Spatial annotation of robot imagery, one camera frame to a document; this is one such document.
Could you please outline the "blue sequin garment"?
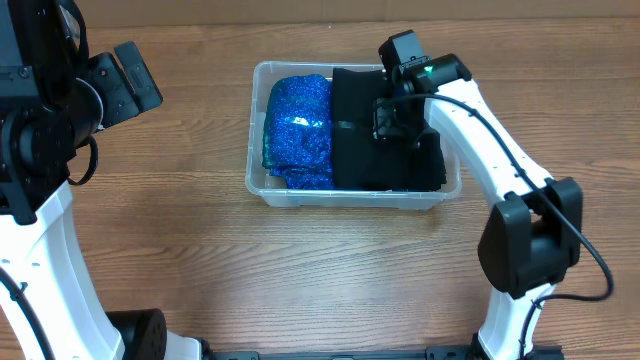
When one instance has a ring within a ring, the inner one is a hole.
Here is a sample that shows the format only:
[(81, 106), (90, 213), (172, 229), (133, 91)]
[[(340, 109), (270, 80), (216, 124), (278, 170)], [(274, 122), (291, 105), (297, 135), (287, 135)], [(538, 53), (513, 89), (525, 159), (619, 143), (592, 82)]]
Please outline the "blue sequin garment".
[(263, 125), (262, 166), (294, 190), (334, 188), (331, 82), (291, 76), (272, 87)]

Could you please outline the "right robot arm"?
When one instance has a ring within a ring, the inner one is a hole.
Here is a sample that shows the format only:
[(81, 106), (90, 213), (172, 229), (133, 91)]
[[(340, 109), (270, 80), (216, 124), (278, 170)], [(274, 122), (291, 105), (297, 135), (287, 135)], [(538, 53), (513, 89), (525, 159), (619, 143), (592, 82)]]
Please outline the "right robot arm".
[(420, 116), (481, 186), (490, 215), (478, 244), (492, 286), (486, 319), (468, 346), (430, 347), (428, 359), (561, 359), (533, 333), (548, 296), (580, 258), (582, 191), (557, 181), (511, 137), (454, 54), (427, 56), (414, 31), (378, 49), (393, 89), (377, 111)]

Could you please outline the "black garment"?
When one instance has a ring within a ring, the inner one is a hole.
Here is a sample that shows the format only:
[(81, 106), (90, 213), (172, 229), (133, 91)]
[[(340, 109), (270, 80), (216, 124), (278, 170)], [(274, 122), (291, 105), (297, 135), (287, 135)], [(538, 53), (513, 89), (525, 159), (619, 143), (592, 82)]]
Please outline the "black garment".
[(333, 70), (331, 159), (337, 189), (409, 189), (408, 141), (402, 137), (377, 140), (373, 135), (373, 105), (388, 95), (388, 85), (380, 70)]
[(411, 146), (407, 188), (410, 191), (435, 192), (446, 182), (440, 134), (425, 129)]

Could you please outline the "black garment top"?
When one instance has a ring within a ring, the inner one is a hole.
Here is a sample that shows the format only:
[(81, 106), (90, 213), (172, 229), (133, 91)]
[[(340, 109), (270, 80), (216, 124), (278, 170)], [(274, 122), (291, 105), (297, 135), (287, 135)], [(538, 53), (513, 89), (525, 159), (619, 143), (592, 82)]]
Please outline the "black garment top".
[(373, 105), (388, 95), (388, 85), (380, 70), (333, 70), (331, 159), (337, 189), (409, 189), (408, 141), (402, 137), (377, 140), (373, 135)]

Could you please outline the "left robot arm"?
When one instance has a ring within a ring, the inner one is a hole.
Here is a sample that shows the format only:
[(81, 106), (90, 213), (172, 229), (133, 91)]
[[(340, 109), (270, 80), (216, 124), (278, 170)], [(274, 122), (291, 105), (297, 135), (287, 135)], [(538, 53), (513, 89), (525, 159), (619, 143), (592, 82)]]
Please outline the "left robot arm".
[(158, 309), (106, 311), (79, 247), (69, 163), (162, 104), (132, 42), (91, 55), (72, 1), (1, 1), (1, 307), (28, 359), (209, 359)]

